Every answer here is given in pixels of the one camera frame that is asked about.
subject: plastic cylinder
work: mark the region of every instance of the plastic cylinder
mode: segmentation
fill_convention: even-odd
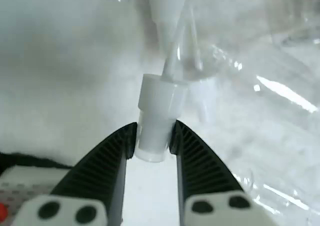
[[[190,82],[189,93],[202,123],[211,123],[215,115],[217,82],[215,77]]]
[[[148,162],[162,162],[177,118],[181,115],[188,86],[145,74],[139,98],[140,120],[135,155]]]
[[[149,0],[160,49],[168,54],[185,0]]]

